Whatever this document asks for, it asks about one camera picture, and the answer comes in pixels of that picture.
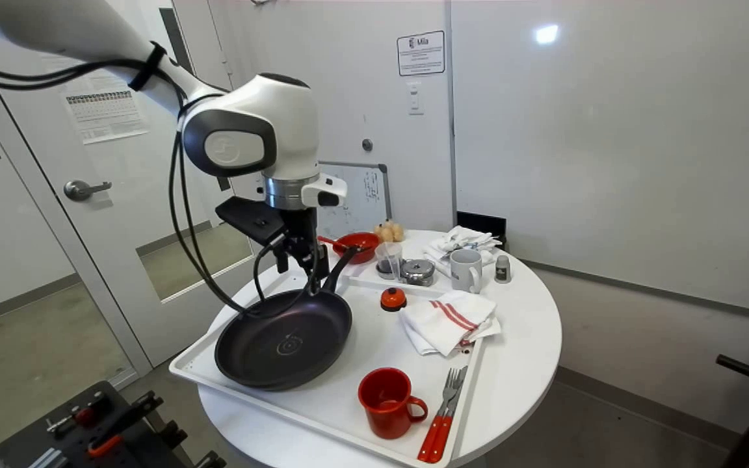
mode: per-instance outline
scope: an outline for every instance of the wall outlet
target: wall outlet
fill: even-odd
[[[409,81],[409,83],[407,83],[407,103],[409,103],[409,116],[422,116],[422,113],[427,113],[425,87],[422,87],[420,81]]]

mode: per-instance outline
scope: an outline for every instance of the red cup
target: red cup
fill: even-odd
[[[366,407],[371,432],[382,438],[398,438],[414,421],[427,419],[427,402],[411,394],[409,375],[394,367],[370,372],[360,382],[356,397]]]

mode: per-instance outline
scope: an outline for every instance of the small bowl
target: small bowl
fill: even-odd
[[[344,255],[348,246],[356,246],[356,255],[352,256],[355,264],[370,261],[374,256],[374,250],[379,243],[379,237],[371,230],[355,230],[332,241],[332,252]]]

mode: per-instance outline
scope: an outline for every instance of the black cable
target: black cable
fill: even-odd
[[[266,243],[252,260],[252,285],[254,285],[254,294],[261,295],[261,300],[266,300],[266,291],[264,291],[264,282],[261,282],[261,261],[264,261],[264,256],[269,252],[270,252],[270,243]]]
[[[188,230],[191,230],[191,241],[193,241],[193,252],[196,252],[196,260],[197,260],[197,264],[204,268],[204,273],[208,274],[208,278],[214,278],[214,273],[212,273],[212,268],[208,268],[208,261],[206,261],[206,256],[204,256],[204,252],[200,252],[200,243],[197,243],[197,233],[196,233],[196,221],[193,221],[193,207],[191,207],[191,190],[188,190],[188,164],[184,164],[184,159],[176,159],[176,169],[179,169],[179,182],[182,182],[182,202],[184,202],[184,219],[188,219]]]
[[[305,280],[305,291],[314,291],[318,287],[318,282],[319,282],[319,278],[318,278],[318,269],[319,269],[319,241],[314,241],[312,243],[312,260],[314,260],[314,264],[312,264],[312,269],[310,269],[310,274],[306,274],[306,280]]]
[[[0,81],[0,87],[7,87],[7,90],[53,87],[53,85],[75,81],[82,76],[89,76],[89,73],[93,73],[98,68],[134,68],[134,70],[141,70],[144,63],[141,59],[102,59],[102,63],[82,63],[82,64],[74,64],[74,68],[63,68],[63,70],[56,70],[56,73],[40,73],[40,76],[22,76],[22,73],[0,70],[0,77],[15,81],[15,83]],[[157,70],[157,76],[176,87],[176,83],[163,70]]]
[[[193,261],[196,273],[204,278],[204,282],[232,310],[236,310],[240,313],[248,313],[244,307],[240,307],[226,291],[222,291],[222,285],[208,274],[208,268],[193,255],[191,243],[182,237],[179,221],[176,221],[176,207],[174,207],[174,182],[176,174],[174,169],[179,165],[182,159],[182,133],[174,133],[174,146],[171,146],[171,164],[169,164],[169,221],[174,229],[174,237],[179,241],[179,246],[184,250],[188,260]]]
[[[98,68],[141,68],[141,59],[78,63],[78,64],[71,64],[71,68],[63,68],[63,70],[56,70],[56,73],[40,73],[40,76],[22,76],[22,73],[0,70],[0,77],[7,77],[7,81],[53,81],[53,77],[59,77],[59,76],[92,73],[92,70],[98,70]]]

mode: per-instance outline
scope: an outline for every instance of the red handle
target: red handle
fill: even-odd
[[[425,445],[420,450],[420,460],[425,460],[425,463],[442,460],[444,446],[448,446],[448,436],[450,436],[450,425],[452,425],[452,416],[438,416],[429,424],[429,432],[427,432]]]
[[[407,410],[409,410],[409,421],[425,421],[427,419],[427,402],[422,401],[422,397],[409,397],[409,404],[407,404]]]
[[[109,451],[114,451],[122,445],[119,434],[111,434],[108,442],[102,442],[98,446],[89,446],[89,456],[98,460],[108,456]]]

